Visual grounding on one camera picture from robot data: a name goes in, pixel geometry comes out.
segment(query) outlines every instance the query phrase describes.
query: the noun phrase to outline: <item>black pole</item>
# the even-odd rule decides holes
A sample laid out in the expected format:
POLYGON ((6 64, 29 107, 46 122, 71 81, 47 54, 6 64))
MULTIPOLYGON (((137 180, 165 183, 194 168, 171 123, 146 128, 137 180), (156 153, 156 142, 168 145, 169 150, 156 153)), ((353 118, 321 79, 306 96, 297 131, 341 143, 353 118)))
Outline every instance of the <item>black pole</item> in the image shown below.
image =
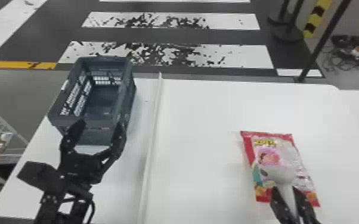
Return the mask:
POLYGON ((295 8, 293 9, 291 19, 286 27, 275 27, 273 28, 273 33, 276 38, 284 42, 296 42, 304 39, 302 31, 300 31, 296 26, 296 19, 298 18, 301 8, 305 0, 298 0, 296 2, 295 8))
POLYGON ((289 0, 284 0, 283 5, 281 6, 280 14, 278 15, 278 19, 284 19, 285 13, 287 12, 287 8, 289 5, 289 0))
POLYGON ((292 28, 295 26, 296 19, 298 18, 299 12, 301 11, 302 5, 304 4, 304 0, 298 0, 295 9, 293 10, 293 13, 291 15, 291 20, 288 23, 286 33, 290 33, 292 31, 292 28))
POLYGON ((278 10, 276 10, 278 7, 275 7, 275 10, 273 10, 272 12, 269 13, 268 18, 267 18, 269 23, 271 23, 275 26, 288 24, 288 22, 290 20, 290 16, 287 13, 289 1, 290 0, 283 1, 282 5, 281 5, 280 12, 278 10))
POLYGON ((345 10, 348 8, 349 3, 351 3, 351 0, 343 0, 341 2, 337 11, 335 11, 333 18, 330 20, 329 25, 327 26, 322 37, 320 38, 318 44, 316 45, 316 48, 314 48, 313 54, 310 57, 308 64, 306 65, 306 67, 304 68, 302 73, 296 79, 294 79, 295 82, 303 82, 305 80, 306 75, 310 71, 310 68, 312 67, 312 65, 316 62, 316 59, 317 59, 319 53, 323 49, 323 47, 326 44, 327 40, 329 39, 330 35, 333 33, 335 26, 337 25, 338 21, 341 19, 345 10))

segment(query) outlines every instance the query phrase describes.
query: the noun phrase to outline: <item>white stripe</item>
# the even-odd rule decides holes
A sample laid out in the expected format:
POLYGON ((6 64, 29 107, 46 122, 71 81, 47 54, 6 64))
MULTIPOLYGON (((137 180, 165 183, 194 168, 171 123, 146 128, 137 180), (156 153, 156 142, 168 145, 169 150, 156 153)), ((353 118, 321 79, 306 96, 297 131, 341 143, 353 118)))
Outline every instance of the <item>white stripe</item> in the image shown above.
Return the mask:
POLYGON ((250 3, 250 0, 100 0, 101 2, 220 2, 250 3))
MULTIPOLYGON (((299 76, 302 69, 277 69, 279 76, 299 76)), ((320 70, 312 69, 308 72, 306 77, 322 77, 320 70)))
POLYGON ((91 12, 82 27, 259 30, 254 14, 91 12))
POLYGON ((74 63, 89 55, 130 56, 138 65, 272 69, 265 45, 71 42, 59 63, 74 63))
POLYGON ((47 0, 12 0, 0 10, 0 46, 47 0))

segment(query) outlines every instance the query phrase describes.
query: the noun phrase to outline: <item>red snack package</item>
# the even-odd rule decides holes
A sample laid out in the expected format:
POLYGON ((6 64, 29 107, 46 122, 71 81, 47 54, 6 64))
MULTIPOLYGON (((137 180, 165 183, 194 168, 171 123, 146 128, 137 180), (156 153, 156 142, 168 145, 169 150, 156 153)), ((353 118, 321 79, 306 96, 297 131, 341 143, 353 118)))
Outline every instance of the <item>red snack package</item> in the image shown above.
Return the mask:
POLYGON ((276 184, 262 175, 261 166, 290 164, 295 168, 292 185, 309 198, 312 206, 319 207, 313 181, 302 164, 299 151, 291 134, 241 131, 245 153, 252 168, 256 201, 270 202, 271 189, 276 184))

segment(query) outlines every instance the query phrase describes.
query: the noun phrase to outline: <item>plastic crate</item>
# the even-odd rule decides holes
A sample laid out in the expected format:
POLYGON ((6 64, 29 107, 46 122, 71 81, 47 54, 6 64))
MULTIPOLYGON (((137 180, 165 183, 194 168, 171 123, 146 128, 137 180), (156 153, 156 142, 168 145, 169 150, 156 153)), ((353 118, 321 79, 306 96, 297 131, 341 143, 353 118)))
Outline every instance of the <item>plastic crate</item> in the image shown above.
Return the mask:
POLYGON ((84 119, 86 130, 78 144, 108 145, 118 125, 126 132, 135 91, 128 59, 78 58, 48 117, 61 133, 78 119, 84 119))

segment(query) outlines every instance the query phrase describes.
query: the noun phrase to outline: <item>black floor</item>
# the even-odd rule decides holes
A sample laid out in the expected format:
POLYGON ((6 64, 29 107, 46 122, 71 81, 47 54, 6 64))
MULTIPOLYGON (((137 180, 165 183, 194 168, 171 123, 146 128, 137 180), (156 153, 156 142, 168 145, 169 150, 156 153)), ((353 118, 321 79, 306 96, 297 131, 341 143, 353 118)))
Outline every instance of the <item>black floor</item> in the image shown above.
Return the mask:
MULTIPOLYGON (((248 3, 192 2, 99 2, 98 0, 49 0, 0 47, 1 61, 58 62, 71 41, 120 43, 182 43, 223 45, 266 45, 275 69, 302 69, 310 57, 304 41, 284 43, 272 34, 268 13, 278 8, 272 0, 248 3), (126 12, 156 11, 183 13, 251 13, 256 14, 260 30, 211 29, 132 29, 82 28, 92 11, 126 12)), ((68 70, 71 64, 58 64, 68 70)), ((181 74, 226 74, 245 76, 277 76, 275 69, 150 66, 138 64, 137 72, 181 74)))

